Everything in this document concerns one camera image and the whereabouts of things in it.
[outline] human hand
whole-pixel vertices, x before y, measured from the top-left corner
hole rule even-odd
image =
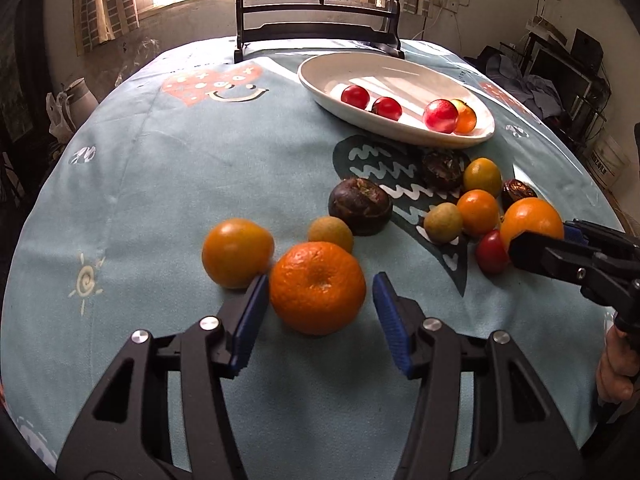
[[[605,402],[623,402],[634,394],[631,377],[640,371],[640,356],[631,349],[625,333],[612,326],[596,370],[598,395]]]

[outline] metal screw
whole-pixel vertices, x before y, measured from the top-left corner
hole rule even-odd
[[[149,332],[146,330],[136,330],[133,334],[131,334],[131,340],[135,344],[140,344],[149,339]]]
[[[498,332],[494,333],[494,341],[497,342],[498,345],[506,345],[511,341],[511,336],[504,330],[498,330]]]
[[[203,330],[215,330],[220,325],[220,320],[215,316],[203,317],[200,320],[200,328]]]
[[[422,327],[430,332],[436,332],[442,328],[442,322],[434,317],[428,317],[422,322]]]

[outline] tangerine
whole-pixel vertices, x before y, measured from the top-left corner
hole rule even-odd
[[[458,110],[458,122],[456,123],[456,129],[453,130],[455,134],[468,135],[476,129],[478,124],[478,117],[473,108],[466,104],[463,100],[452,99],[451,102]]]
[[[524,231],[533,231],[561,240],[564,238],[564,225],[558,211],[541,198],[523,198],[515,202],[504,214],[500,227],[500,238],[505,249]]]
[[[458,211],[466,233],[474,238],[484,236],[498,223],[500,208],[496,199],[483,189],[467,191],[458,200]]]
[[[290,248],[273,266],[269,288],[280,319],[307,335],[327,335],[347,326],[367,292],[356,258],[329,242]]]
[[[267,229],[244,218],[220,222],[202,244],[202,265],[225,288],[246,288],[269,269],[273,237]]]

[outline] mangosteen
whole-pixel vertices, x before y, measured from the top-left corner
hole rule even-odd
[[[453,191],[462,186],[465,158],[453,150],[433,150],[422,156],[422,178],[428,186]]]
[[[511,180],[505,180],[502,184],[502,207],[505,211],[510,208],[514,202],[522,200],[523,198],[537,198],[537,194],[527,184],[512,178]]]
[[[343,220],[356,236],[382,231],[392,211],[391,197],[366,178],[347,178],[329,195],[329,215]]]

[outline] small orange fruit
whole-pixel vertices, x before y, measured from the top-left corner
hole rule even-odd
[[[308,335],[327,335],[347,326],[367,292],[356,258],[329,242],[290,248],[273,266],[269,288],[280,319]]]
[[[494,161],[488,158],[476,158],[466,167],[463,175],[465,190],[484,189],[493,196],[498,196],[502,190],[502,174]]]
[[[524,231],[533,231],[561,240],[564,225],[558,211],[541,198],[523,198],[514,202],[504,214],[500,238],[508,250],[511,240]]]
[[[471,106],[460,99],[452,99],[451,102],[458,110],[458,122],[453,132],[459,135],[470,134],[476,129],[476,124],[478,124],[476,113]]]
[[[243,218],[216,225],[202,245],[202,265],[209,277],[226,288],[246,288],[269,269],[273,237],[263,227]]]
[[[335,216],[321,216],[316,218],[309,230],[306,239],[310,242],[331,242],[342,247],[350,253],[353,250],[353,234],[344,220]]]
[[[474,238],[484,236],[498,223],[500,208],[495,198],[485,190],[467,191],[460,197],[457,206],[464,230]]]

